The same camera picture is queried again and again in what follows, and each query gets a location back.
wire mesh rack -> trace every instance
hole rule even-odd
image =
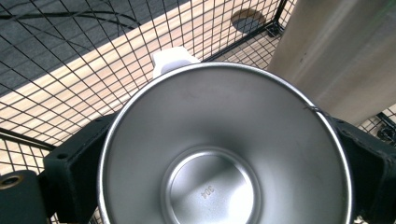
[[[0,3],[0,175],[42,159],[152,80],[153,52],[265,69],[296,0]],[[387,116],[395,119],[396,108]],[[369,133],[381,126],[369,119]],[[101,223],[98,212],[92,223]]]

engraved logo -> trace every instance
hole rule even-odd
[[[209,197],[213,192],[215,192],[215,189],[212,186],[208,186],[204,192],[201,193],[201,196],[204,199],[207,199],[207,197]]]

stainless steel pot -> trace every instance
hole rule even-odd
[[[104,222],[349,223],[346,157],[313,107],[242,64],[193,64],[154,79],[108,133]]]

concrete floor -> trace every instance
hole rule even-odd
[[[127,33],[137,26],[128,17],[143,24],[162,15],[165,10],[169,11],[186,2],[187,0],[2,1],[0,96]],[[48,17],[26,19],[27,15],[43,13]],[[76,15],[71,17],[67,13],[100,17],[107,21]],[[19,19],[10,20],[10,14]]]

gray pipe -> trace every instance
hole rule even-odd
[[[396,1],[299,0],[268,70],[358,124],[396,103]]]

